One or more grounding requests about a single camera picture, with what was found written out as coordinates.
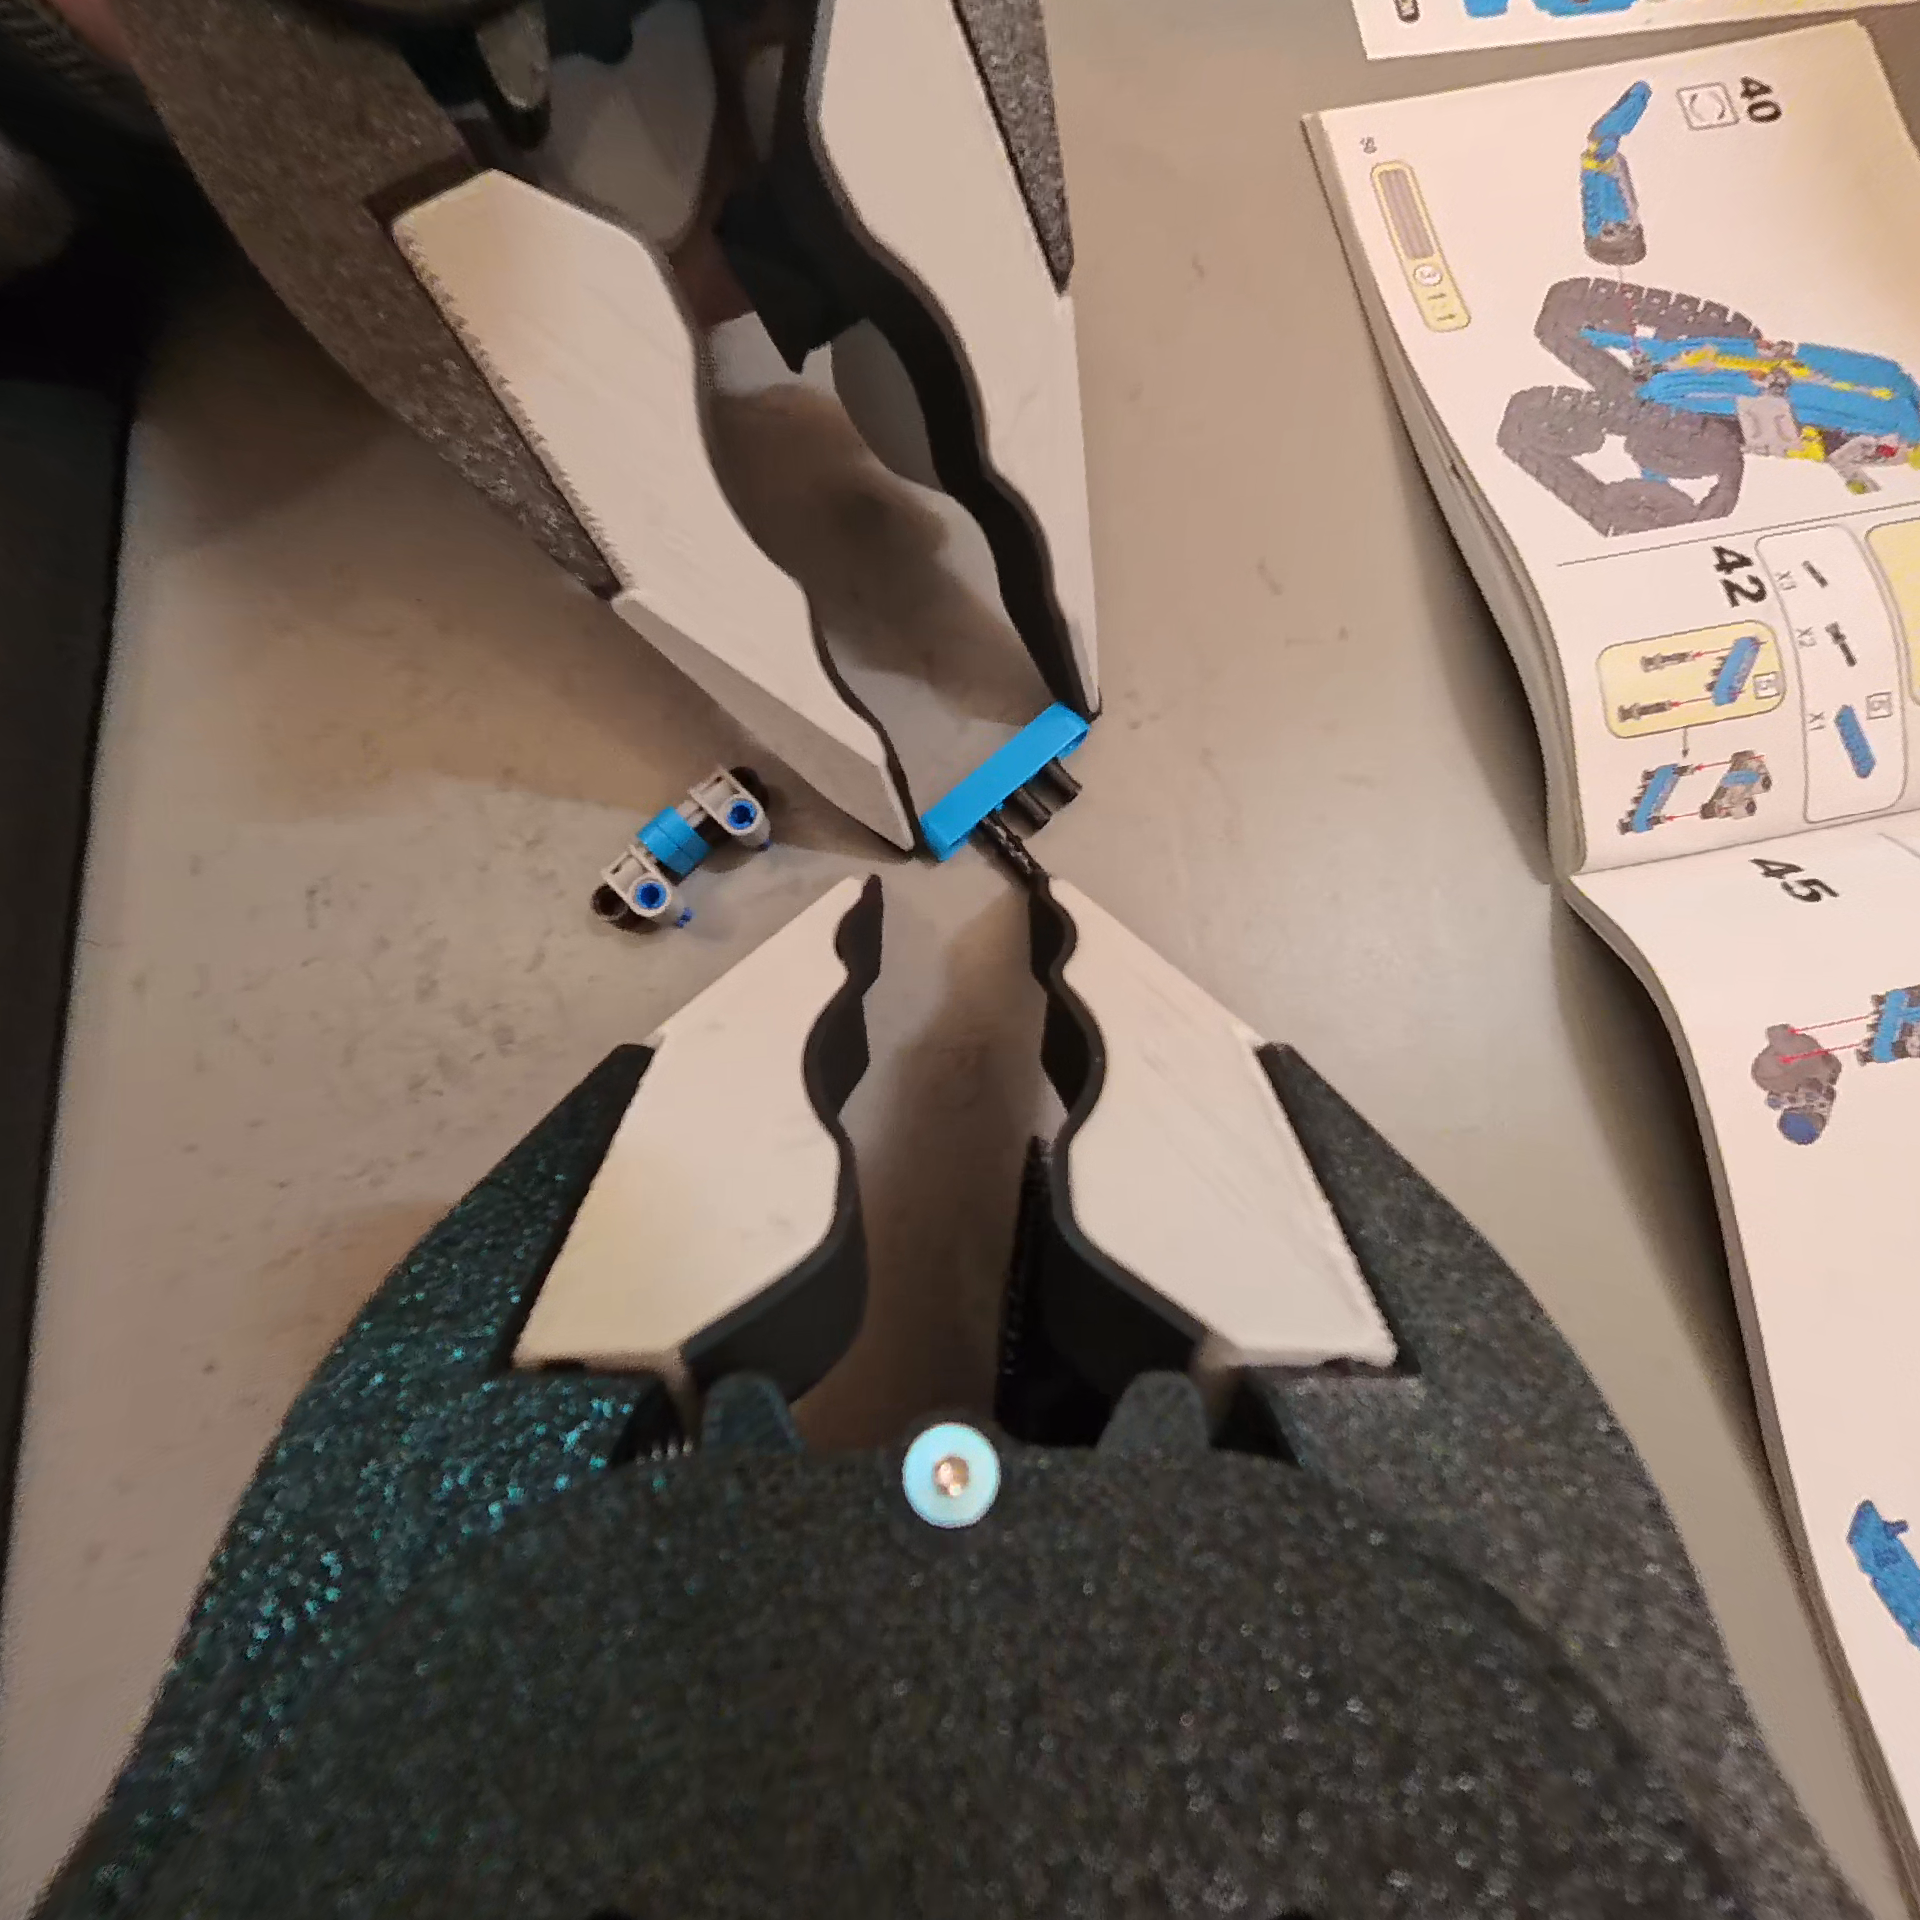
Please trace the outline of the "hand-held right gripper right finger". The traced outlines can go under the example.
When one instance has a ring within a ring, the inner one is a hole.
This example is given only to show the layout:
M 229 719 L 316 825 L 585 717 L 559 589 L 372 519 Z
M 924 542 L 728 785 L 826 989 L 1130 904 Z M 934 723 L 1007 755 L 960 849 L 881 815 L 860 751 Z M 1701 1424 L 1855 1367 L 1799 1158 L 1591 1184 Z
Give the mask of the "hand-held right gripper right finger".
M 998 1422 L 1092 1441 L 1150 1373 L 1226 1403 L 1248 1373 L 1392 1375 L 1273 1043 L 1077 885 L 1041 875 L 1026 904 L 1062 1122 L 1020 1168 Z

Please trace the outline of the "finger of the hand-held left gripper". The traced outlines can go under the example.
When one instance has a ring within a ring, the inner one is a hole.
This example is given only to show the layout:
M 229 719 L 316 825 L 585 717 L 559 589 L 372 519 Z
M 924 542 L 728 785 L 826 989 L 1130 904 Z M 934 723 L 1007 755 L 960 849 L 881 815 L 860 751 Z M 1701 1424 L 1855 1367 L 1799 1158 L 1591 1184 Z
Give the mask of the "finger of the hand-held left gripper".
M 1100 708 L 1058 109 L 1037 3 L 830 1 L 809 146 L 851 288 L 1054 700 Z
M 401 212 L 393 240 L 610 565 L 613 612 L 821 798 L 913 851 L 889 740 L 717 476 L 702 355 L 655 254 L 499 171 Z

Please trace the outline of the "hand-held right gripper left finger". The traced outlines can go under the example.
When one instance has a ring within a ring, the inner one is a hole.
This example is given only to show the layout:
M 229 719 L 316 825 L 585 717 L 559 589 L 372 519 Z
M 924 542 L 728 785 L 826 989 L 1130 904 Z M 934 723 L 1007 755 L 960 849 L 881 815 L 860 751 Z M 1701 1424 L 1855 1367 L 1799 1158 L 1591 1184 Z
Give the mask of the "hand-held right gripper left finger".
M 847 875 L 659 1022 L 517 1373 L 649 1377 L 685 1409 L 736 1373 L 794 1401 L 841 1360 L 870 1271 L 841 1113 L 881 947 L 881 881 Z

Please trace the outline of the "grey blue brick assembly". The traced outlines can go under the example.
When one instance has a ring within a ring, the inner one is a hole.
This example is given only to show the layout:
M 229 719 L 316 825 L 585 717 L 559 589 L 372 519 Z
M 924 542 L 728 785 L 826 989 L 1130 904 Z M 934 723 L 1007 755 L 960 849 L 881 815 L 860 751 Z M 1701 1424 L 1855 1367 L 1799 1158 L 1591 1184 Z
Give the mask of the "grey blue brick assembly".
M 772 840 L 768 785 L 743 762 L 719 766 L 636 826 L 596 875 L 589 908 L 627 930 L 683 926 L 693 917 L 687 875 L 713 851 L 759 853 Z

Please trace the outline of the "light blue short beam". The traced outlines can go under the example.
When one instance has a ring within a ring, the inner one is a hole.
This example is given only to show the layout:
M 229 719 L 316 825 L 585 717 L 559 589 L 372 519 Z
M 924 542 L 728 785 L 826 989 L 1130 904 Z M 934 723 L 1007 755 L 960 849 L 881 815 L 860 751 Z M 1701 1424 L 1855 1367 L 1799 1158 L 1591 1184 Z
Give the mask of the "light blue short beam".
M 1051 704 L 992 753 L 964 774 L 919 815 L 921 842 L 928 857 L 947 860 L 987 815 L 998 811 L 1020 785 L 1034 783 L 1047 759 L 1075 753 L 1090 730 L 1090 719 Z

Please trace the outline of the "person's left forearm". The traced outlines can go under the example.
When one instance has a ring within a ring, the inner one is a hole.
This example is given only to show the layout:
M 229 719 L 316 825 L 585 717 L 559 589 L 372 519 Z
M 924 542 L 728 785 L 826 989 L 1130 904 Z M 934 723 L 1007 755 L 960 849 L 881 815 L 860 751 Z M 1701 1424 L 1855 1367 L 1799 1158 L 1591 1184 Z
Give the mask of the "person's left forearm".
M 108 1 L 1 5 L 1 284 L 48 267 L 167 167 Z

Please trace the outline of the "grey desk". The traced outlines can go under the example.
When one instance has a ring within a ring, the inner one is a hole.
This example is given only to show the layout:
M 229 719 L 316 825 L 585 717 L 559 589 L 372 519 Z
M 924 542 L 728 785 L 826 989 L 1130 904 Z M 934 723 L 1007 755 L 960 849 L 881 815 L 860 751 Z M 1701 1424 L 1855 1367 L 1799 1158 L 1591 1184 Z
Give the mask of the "grey desk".
M 1770 1482 L 1687 1088 L 1556 898 L 1529 713 L 1403 435 L 1312 110 L 1740 37 L 1367 60 L 1346 3 L 1047 3 L 1103 706 L 1036 853 L 1292 1043 L 1537 1294 L 1661 1482 L 1753 1714 L 1908 1916 Z M 743 762 L 683 926 L 589 896 Z M 131 442 L 3 1631 L 3 1916 L 152 1708 L 254 1463 L 412 1243 L 845 872 L 872 1282 L 802 1403 L 990 1394 L 1043 1000 L 1007 875 L 890 857 L 372 406 L 229 254 Z

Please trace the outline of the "sticker sheet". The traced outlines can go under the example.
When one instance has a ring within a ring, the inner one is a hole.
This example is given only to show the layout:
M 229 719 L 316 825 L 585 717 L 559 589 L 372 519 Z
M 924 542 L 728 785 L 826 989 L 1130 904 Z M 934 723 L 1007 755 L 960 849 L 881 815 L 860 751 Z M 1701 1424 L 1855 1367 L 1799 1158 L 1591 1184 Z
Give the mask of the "sticker sheet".
M 1412 60 L 1893 7 L 1893 1 L 1354 1 L 1352 13 L 1367 60 Z

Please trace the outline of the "instruction booklet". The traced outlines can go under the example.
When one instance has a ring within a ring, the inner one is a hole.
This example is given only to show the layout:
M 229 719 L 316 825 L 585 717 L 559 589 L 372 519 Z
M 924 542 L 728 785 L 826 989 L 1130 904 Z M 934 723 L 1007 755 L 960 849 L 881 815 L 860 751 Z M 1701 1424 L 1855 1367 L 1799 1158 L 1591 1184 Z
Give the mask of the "instruction booklet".
M 1917 1778 L 1915 86 L 1859 18 L 1305 116 L 1710 1164 L 1767 1458 Z

